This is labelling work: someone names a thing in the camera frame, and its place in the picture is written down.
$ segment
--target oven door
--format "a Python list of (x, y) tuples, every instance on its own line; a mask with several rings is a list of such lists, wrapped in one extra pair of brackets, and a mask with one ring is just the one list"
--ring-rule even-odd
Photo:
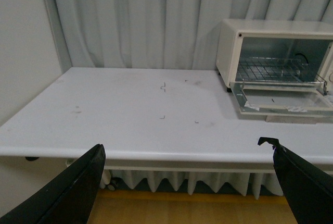
[(242, 114), (333, 117), (333, 96), (312, 84), (233, 82), (230, 88)]

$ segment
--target white curtain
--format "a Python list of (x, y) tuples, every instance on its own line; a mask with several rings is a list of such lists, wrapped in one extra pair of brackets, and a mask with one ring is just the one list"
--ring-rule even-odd
[(216, 69), (223, 18), (333, 23), (333, 0), (56, 0), (75, 67)]
[(249, 172), (179, 172), (179, 171), (136, 171), (136, 170), (112, 170), (112, 176), (122, 178), (130, 189), (134, 189), (144, 178), (152, 192), (155, 192), (163, 179), (168, 179), (175, 191), (178, 191), (185, 179), (188, 194), (193, 194), (197, 182), (203, 181), (215, 193), (228, 182), (241, 195), (247, 195), (248, 186), (256, 199), (260, 196), (261, 185), (264, 185), (271, 193), (283, 195), (278, 179), (274, 173), (249, 173)]

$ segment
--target toaster oven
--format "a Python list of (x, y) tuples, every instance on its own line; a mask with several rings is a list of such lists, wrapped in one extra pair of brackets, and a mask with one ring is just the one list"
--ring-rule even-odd
[(333, 26), (225, 19), (216, 65), (242, 114), (333, 116)]

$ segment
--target oven rack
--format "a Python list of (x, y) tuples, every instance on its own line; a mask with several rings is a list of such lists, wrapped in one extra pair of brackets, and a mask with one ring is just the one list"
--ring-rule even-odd
[(323, 84), (325, 80), (300, 59), (241, 58), (236, 81)]

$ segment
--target table top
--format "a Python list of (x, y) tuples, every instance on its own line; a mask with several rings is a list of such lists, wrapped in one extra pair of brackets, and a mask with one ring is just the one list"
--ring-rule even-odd
[(332, 127), (243, 116), (216, 71), (71, 68), (0, 127), (0, 155), (272, 163), (267, 136), (333, 164)]

